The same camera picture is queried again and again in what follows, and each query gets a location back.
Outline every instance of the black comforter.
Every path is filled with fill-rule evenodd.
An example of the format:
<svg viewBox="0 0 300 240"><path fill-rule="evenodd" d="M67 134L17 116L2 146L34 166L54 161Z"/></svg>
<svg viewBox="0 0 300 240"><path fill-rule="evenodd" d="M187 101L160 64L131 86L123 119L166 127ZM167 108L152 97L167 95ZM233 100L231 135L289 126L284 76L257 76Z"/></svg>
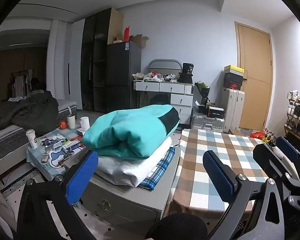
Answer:
<svg viewBox="0 0 300 240"><path fill-rule="evenodd" d="M14 124L46 134L57 127L57 117L58 102L50 91L18 102L0 102L0 130Z"/></svg>

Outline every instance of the blue plaid fabric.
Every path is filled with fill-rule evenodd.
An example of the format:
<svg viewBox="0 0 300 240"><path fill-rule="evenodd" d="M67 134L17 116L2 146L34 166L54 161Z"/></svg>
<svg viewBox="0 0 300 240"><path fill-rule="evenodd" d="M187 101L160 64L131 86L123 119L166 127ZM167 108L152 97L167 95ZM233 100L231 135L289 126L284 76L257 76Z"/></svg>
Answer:
<svg viewBox="0 0 300 240"><path fill-rule="evenodd" d="M155 168L150 172L148 177L146 177L138 187L143 187L145 189L154 190L154 187L159 182L159 179L162 177L166 169L168 168L169 163L171 162L176 149L170 147L166 152L164 157L159 161Z"/></svg>

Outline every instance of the drawer knob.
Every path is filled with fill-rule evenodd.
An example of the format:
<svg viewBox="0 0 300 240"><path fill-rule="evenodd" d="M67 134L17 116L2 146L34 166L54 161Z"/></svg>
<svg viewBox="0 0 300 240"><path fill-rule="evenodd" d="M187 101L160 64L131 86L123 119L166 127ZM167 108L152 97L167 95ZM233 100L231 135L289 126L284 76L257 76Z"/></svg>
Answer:
<svg viewBox="0 0 300 240"><path fill-rule="evenodd" d="M101 207L104 209L104 210L107 210L107 211L109 211L110 210L110 204L109 204L109 202L107 201L107 200L103 200L103 201L101 201L100 202L100 205L101 205Z"/></svg>

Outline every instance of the red bottle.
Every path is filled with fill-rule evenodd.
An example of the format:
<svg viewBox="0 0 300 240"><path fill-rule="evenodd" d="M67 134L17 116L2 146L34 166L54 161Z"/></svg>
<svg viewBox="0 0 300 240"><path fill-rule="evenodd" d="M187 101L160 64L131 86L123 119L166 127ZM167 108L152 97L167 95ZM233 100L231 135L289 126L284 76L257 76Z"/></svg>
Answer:
<svg viewBox="0 0 300 240"><path fill-rule="evenodd" d="M130 26L124 30L124 41L129 41Z"/></svg>

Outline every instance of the plaid cloth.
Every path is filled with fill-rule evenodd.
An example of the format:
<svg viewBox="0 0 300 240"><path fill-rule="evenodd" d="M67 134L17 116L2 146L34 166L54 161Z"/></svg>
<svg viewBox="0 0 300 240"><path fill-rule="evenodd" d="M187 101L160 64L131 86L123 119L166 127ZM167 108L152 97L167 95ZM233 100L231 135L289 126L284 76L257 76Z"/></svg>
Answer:
<svg viewBox="0 0 300 240"><path fill-rule="evenodd" d="M146 177L138 187L143 187L145 189L154 190L154 187L159 182L159 179L162 177L166 169L168 168L169 163L171 162L176 149L174 147L170 147L166 152L164 157L159 161L159 163L155 166L155 168L150 172L148 177Z"/></svg>
<svg viewBox="0 0 300 240"><path fill-rule="evenodd" d="M265 172L253 159L259 139L197 129L184 129L180 139L180 160L172 183L165 214L187 212L201 217L208 231L218 223L228 203L221 200L202 164L207 150L219 157L235 174L242 173L251 181L265 182ZM253 207L249 201L247 215Z"/></svg>

